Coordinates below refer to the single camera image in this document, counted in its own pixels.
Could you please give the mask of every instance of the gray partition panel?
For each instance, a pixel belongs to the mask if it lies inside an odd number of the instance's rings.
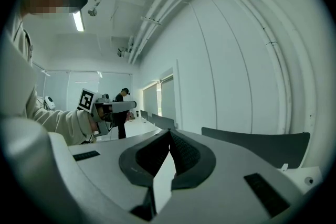
[[[244,134],[203,127],[202,135],[247,148],[276,168],[288,163],[298,168],[306,152],[310,133],[269,135]]]
[[[140,110],[140,115],[145,120],[148,120],[148,113],[147,113],[147,111]]]
[[[161,129],[175,129],[175,122],[172,119],[152,114],[153,122],[156,127]]]

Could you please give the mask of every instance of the person in black clothing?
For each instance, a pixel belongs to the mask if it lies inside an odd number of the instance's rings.
[[[127,88],[124,88],[121,90],[121,92],[115,97],[114,101],[115,102],[123,102],[124,101],[124,97],[130,95],[130,91]],[[126,132],[125,132],[125,121],[126,121],[126,117],[127,117],[127,113],[128,111],[123,111],[120,113],[116,113],[116,115],[114,116],[115,118],[115,122],[118,125],[118,138],[119,139],[123,139],[126,138]]]

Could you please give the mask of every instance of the white clip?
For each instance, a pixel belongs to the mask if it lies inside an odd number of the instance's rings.
[[[281,168],[281,171],[284,172],[284,171],[287,171],[287,169],[288,169],[288,163],[284,163],[282,168]]]

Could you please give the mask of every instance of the white jacket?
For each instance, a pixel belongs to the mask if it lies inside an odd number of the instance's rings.
[[[19,10],[9,18],[4,30],[9,31],[14,47],[32,65],[33,46],[23,29]],[[61,134],[68,145],[78,145],[93,134],[86,111],[47,111],[40,108],[35,89],[26,103],[23,116],[40,123],[48,132]]]

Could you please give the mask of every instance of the black and white square marker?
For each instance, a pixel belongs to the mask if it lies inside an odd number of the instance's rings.
[[[79,107],[90,110],[91,104],[93,102],[93,96],[94,93],[82,90],[82,94],[79,100]]]

